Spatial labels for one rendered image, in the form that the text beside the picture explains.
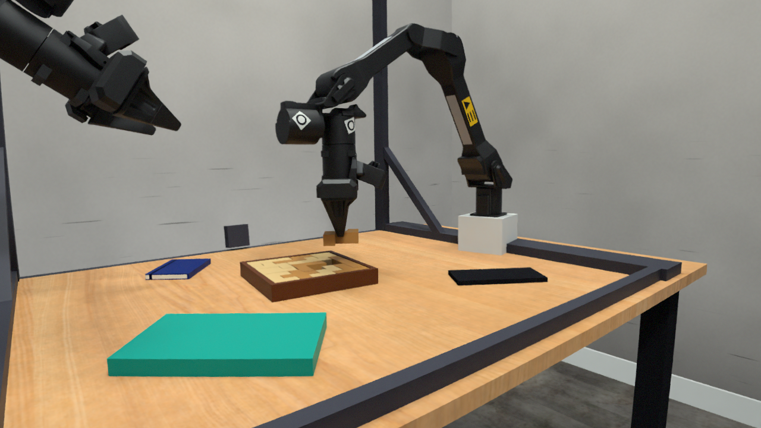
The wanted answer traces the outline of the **teal flat slab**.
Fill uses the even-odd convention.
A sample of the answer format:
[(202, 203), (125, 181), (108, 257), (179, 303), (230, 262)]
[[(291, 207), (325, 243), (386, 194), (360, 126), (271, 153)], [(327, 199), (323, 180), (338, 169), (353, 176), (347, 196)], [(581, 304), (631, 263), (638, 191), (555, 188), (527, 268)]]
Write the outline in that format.
[(314, 376), (325, 313), (165, 314), (107, 358), (109, 376)]

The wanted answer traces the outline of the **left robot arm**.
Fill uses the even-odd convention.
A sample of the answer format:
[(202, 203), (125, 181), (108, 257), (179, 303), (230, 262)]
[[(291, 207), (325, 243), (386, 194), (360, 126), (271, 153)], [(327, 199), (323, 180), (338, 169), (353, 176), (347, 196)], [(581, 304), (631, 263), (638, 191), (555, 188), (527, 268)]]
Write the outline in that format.
[[(316, 90), (307, 103), (282, 101), (275, 124), (278, 143), (316, 144), (322, 138), (322, 144), (356, 144), (354, 119), (365, 118), (366, 114), (358, 105), (335, 107), (357, 99), (374, 75), (405, 52), (422, 61), (445, 94), (464, 147), (457, 158), (461, 174), (465, 175), (468, 187), (477, 187), (477, 213), (470, 216), (506, 216), (502, 212), (502, 189), (511, 188), (512, 178), (479, 124), (464, 78), (467, 62), (464, 44), (455, 33), (410, 23), (397, 28), (358, 57), (358, 61), (323, 73), (316, 79)], [(334, 109), (322, 113), (322, 108)], [(382, 190), (387, 177), (388, 172), (381, 170), (379, 163), (358, 162), (354, 154), (350, 168), (354, 182), (358, 179)]]

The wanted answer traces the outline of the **brown wooden puzzle tray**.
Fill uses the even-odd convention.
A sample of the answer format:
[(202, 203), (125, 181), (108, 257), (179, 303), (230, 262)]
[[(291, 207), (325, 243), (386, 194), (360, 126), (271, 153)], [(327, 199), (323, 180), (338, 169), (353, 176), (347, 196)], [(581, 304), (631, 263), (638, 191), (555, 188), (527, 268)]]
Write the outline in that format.
[[(312, 278), (288, 280), (285, 282), (277, 282), (277, 284), (275, 284), (274, 281), (267, 278), (253, 266), (248, 265), (248, 262), (253, 261), (282, 259), (286, 257), (304, 256), (310, 254), (323, 254), (327, 252), (353, 261), (354, 263), (358, 263), (358, 265), (367, 266), (369, 269), (354, 270), (350, 272), (316, 276)], [(255, 289), (257, 289), (261, 294), (266, 296), (266, 298), (268, 298), (271, 303), (277, 303), (277, 301), (284, 301), (288, 299), (301, 298), (304, 296), (342, 291), (345, 289), (365, 287), (365, 285), (378, 284), (378, 268), (375, 266), (365, 265), (365, 263), (361, 261), (354, 260), (353, 258), (342, 254), (338, 254), (333, 250), (325, 250), (310, 254), (296, 254), (268, 259), (240, 261), (240, 276), (247, 280), (247, 282), (255, 287)]]

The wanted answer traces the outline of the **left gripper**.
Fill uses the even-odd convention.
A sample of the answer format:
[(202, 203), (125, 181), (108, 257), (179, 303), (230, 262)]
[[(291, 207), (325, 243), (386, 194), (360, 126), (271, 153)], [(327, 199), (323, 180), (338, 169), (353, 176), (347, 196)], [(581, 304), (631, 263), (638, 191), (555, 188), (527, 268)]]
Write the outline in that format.
[[(358, 197), (359, 181), (356, 184), (350, 178), (354, 151), (355, 144), (322, 144), (323, 175), (316, 185), (316, 198), (321, 198), (338, 237), (344, 237), (348, 209)], [(324, 180), (341, 178), (344, 180)]]

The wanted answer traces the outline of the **blue notebook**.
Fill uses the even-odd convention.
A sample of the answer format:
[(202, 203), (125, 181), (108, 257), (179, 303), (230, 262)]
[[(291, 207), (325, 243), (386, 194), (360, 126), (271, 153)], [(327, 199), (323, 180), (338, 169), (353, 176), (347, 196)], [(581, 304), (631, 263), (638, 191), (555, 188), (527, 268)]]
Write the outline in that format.
[(211, 265), (211, 259), (172, 259), (145, 273), (145, 280), (190, 279)]

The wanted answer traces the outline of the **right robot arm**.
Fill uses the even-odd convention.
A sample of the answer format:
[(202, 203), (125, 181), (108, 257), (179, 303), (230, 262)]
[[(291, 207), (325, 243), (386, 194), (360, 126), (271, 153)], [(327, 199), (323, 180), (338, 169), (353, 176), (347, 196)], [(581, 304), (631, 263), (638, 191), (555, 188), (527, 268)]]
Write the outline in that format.
[[(74, 0), (16, 2), (35, 15), (47, 18), (52, 15), (62, 17)], [(0, 0), (0, 59), (21, 71), (30, 63), (52, 30), (52, 27), (24, 8), (12, 0)], [(84, 28), (84, 35), (80, 37), (69, 30), (66, 33), (73, 37), (70, 41), (74, 46), (78, 46), (80, 51), (101, 68), (105, 65), (103, 62), (107, 63), (109, 59), (106, 56), (117, 50), (122, 51), (139, 40), (123, 15), (104, 24), (95, 21)]]

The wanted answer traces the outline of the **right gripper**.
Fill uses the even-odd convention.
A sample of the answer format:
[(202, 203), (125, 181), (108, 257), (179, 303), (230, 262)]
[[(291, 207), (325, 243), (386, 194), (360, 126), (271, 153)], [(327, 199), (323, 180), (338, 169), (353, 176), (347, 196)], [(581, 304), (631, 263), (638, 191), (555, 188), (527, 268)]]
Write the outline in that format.
[(54, 29), (23, 71), (35, 84), (68, 98), (69, 117), (82, 124), (90, 117), (90, 125), (150, 136), (156, 132), (154, 125), (180, 129), (181, 122), (150, 89), (145, 59), (133, 51), (118, 51), (101, 68), (74, 46), (72, 38)]

